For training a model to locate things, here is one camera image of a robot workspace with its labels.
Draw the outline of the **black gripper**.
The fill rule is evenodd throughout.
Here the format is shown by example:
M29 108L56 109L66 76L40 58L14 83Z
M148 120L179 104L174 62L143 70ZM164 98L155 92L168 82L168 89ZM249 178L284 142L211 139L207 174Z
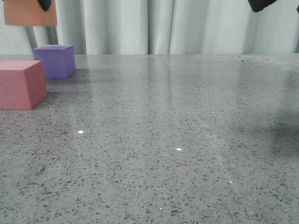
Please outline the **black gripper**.
M277 0L248 0L248 3L252 11L258 13L276 1Z

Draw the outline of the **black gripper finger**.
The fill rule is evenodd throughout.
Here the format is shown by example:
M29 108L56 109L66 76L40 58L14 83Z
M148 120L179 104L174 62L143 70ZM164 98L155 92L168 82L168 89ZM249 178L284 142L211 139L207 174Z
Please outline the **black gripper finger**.
M51 6L51 0L38 0L38 3L43 11L48 11Z

